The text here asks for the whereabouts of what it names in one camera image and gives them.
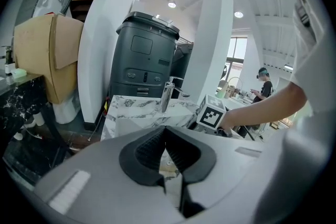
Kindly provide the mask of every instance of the person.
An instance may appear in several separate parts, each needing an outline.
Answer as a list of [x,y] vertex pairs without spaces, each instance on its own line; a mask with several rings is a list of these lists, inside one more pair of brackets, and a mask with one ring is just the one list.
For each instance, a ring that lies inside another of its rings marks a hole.
[[[309,96],[313,112],[336,108],[336,100],[332,98],[336,79],[324,79],[326,75],[316,68],[317,62],[319,70],[322,70],[322,66],[324,70],[330,70],[335,63],[332,56],[335,52],[334,31],[322,0],[297,0],[293,22],[296,30],[296,58],[289,84],[265,100],[228,111],[221,122],[221,128],[230,132],[233,126],[282,120],[305,105],[306,95]],[[314,76],[326,84],[326,96],[316,94],[316,82],[312,80]]]
[[[259,69],[258,71],[258,75],[257,75],[257,79],[259,81],[263,81],[264,85],[262,85],[262,89],[261,92],[258,92],[257,90],[251,89],[251,93],[253,93],[256,97],[253,99],[252,104],[254,103],[258,103],[268,97],[271,96],[271,94],[273,93],[273,84],[271,82],[271,79],[269,78],[269,73],[267,71],[267,69],[265,67],[262,67]],[[248,125],[246,126],[246,128],[248,130],[250,130],[251,128],[256,130],[259,128],[259,124],[257,125]],[[245,138],[247,131],[245,128],[240,127],[238,129],[237,132],[240,136],[242,136],[243,138]]]

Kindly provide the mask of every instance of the man in black shirt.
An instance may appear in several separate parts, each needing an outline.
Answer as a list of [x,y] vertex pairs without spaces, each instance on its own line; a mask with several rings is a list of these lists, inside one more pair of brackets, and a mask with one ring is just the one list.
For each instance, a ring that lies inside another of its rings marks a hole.
[[[252,102],[253,104],[270,97],[270,95],[273,93],[273,85],[272,85],[272,82],[269,78],[269,73],[268,73],[268,71],[265,67],[262,67],[262,68],[259,69],[257,79],[259,81],[264,81],[265,83],[262,86],[261,92],[258,92],[257,90],[251,89],[251,93],[253,93],[256,96],[253,99],[253,102]],[[251,125],[251,126],[246,126],[246,128],[248,130],[250,130],[251,128],[256,130],[256,129],[259,128],[259,126],[260,126],[259,124],[258,125]],[[247,132],[246,132],[245,128],[240,127],[239,130],[238,130],[238,134],[245,138]]]

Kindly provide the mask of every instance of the black t-shirt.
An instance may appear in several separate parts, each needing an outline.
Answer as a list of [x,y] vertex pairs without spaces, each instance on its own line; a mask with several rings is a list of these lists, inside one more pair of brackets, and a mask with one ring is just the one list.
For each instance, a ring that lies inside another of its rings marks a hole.
[[[270,80],[268,80],[262,86],[261,95],[265,96],[267,98],[267,97],[270,97],[270,95],[272,93],[273,93],[273,84],[272,84],[272,82],[270,82]],[[253,103],[257,103],[257,102],[260,102],[260,101],[261,101],[261,99],[257,96],[253,99]]]

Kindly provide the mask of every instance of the sink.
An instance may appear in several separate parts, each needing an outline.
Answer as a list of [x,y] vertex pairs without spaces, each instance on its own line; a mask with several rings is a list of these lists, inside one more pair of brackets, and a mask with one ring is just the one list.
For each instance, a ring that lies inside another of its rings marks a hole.
[[101,140],[160,125],[188,127],[196,120],[198,105],[189,100],[171,99],[165,113],[159,112],[160,98],[112,98]]

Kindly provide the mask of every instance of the black hair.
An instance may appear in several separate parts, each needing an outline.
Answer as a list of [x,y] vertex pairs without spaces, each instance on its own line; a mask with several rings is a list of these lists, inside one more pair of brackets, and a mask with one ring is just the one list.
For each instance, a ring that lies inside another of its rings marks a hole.
[[266,76],[269,77],[269,73],[268,73],[268,71],[267,71],[267,69],[265,67],[260,68],[259,71],[258,71],[258,73],[261,73],[263,71],[266,71]]

